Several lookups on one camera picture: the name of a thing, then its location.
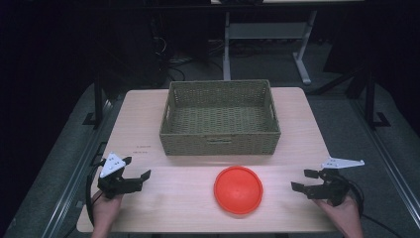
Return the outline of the person's left hand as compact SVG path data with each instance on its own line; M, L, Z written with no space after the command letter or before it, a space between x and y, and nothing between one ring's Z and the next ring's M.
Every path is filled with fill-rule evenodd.
M118 217L123 195L116 195L112 199L105 197L101 190L98 190L92 197L94 230L111 231L116 218Z

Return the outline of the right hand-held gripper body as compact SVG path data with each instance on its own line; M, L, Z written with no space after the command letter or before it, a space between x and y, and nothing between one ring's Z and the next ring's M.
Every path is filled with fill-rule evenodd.
M321 171L318 171L318 179L321 179L323 183L305 186L307 189L305 195L308 199L327 199L334 206L338 206L351 191L356 197L357 204L362 205L364 201L363 193L354 182L341 176L339 170L361 167L364 164L363 160L355 161L330 157L321 164Z

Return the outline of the black metal stand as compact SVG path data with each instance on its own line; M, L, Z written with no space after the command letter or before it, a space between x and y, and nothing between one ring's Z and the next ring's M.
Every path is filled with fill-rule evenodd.
M106 102L112 95L111 78L104 73L98 73L94 78L93 90L94 111L85 116L83 125L91 125L94 129L97 129L104 120Z
M368 126L375 130L377 127L389 127L390 123L382 112L374 111L375 81L371 71L366 76L365 120Z

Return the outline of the round orange plastic disc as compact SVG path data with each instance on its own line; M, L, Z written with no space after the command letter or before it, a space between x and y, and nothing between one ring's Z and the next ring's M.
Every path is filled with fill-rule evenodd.
M245 215L256 210L263 199L263 184L252 170L233 166L216 176L213 193L219 206L227 212Z

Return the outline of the person's right hand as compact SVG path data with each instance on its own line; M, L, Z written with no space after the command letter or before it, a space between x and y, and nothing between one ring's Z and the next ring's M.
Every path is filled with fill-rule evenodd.
M358 205L349 195L338 206L321 199L314 199L313 202L327 214L342 234L363 233Z

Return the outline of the green woven basket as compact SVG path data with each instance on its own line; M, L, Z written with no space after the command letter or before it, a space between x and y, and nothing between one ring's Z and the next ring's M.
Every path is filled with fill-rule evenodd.
M266 80L175 81L159 129L168 156L272 155L281 135Z

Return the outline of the grey metal rail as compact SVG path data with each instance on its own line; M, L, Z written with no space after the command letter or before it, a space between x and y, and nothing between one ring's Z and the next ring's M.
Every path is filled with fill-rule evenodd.
M379 153L385 170L388 173L392 183L394 184L394 187L402 199L406 209L408 210L417 228L420 230L420 199L417 198L412 189L409 187L409 184L394 162L393 157L385 148L385 145L381 141L376 131L372 129L372 127L366 121L363 109L360 104L355 100L351 100L350 105L352 106L361 124L363 125L369 139L374 144L375 149Z
M55 197L47 224L41 238L59 238L61 234L75 227L85 201L85 182L90 164L100 158L105 150L124 97L106 100L104 117L99 126L83 125L90 113L89 102L80 101L61 135L45 166L47 179L52 182L49 191Z

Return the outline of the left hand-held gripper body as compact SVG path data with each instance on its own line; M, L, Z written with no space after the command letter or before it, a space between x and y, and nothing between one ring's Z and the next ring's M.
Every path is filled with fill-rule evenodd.
M98 188L104 192L109 199L119 194L141 191L142 182L132 182L129 178L123 178L123 159L111 152L104 160L102 171L98 178Z

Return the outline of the white metal desk frame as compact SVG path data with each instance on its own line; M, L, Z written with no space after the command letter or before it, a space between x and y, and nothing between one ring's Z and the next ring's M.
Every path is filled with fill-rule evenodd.
M231 79L230 42L232 40L300 40L300 49L293 53L293 60L304 85L311 79L303 62L312 29L317 16L316 11L309 14L306 22L292 23L232 23L230 13L225 14L223 79Z

